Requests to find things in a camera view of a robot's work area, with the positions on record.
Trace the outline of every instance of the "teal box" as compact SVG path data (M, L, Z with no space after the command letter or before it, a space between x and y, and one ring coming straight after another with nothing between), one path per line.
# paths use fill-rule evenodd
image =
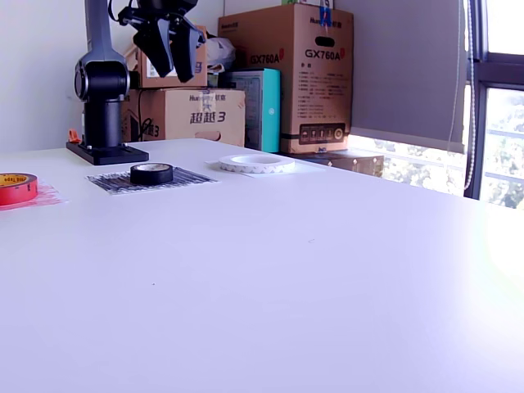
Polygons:
M220 75L222 88L246 92L246 147L266 153L280 150L280 71L239 70Z

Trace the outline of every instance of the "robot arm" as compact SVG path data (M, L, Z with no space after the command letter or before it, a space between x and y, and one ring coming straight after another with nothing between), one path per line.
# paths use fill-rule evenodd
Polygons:
M194 76L195 49L206 38L185 15L197 3L198 0L138 0L138 8L126 7L118 15L121 25L132 25L138 30L133 41L162 78L173 68L182 82Z
M206 41L185 15L198 0L137 0L138 8L124 8L121 25L132 25L133 38L165 77L173 69L187 82L194 76L196 49ZM127 147L121 140L120 109L129 91L129 71L123 56L111 45L107 0L85 0L88 53L75 72L75 91L84 101L84 138L67 147L94 165L148 160L148 154Z

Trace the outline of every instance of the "orange object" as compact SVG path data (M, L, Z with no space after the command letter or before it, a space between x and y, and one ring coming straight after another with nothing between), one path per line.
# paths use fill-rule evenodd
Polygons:
M0 174L0 206L27 202L38 195L38 180L32 174Z
M79 135L77 134L75 129L69 130L69 142L71 143L81 143L82 139L79 138Z

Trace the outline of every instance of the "white tape roll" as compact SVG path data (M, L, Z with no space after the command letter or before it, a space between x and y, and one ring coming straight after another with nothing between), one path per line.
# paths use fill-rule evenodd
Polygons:
M239 174L281 174L295 168L295 160L270 154L229 156L219 160L220 169Z

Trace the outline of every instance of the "black electrical tape roll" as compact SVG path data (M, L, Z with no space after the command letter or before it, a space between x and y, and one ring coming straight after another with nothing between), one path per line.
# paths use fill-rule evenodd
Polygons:
M131 168L131 183L160 186L173 181L173 167L167 164L142 164Z

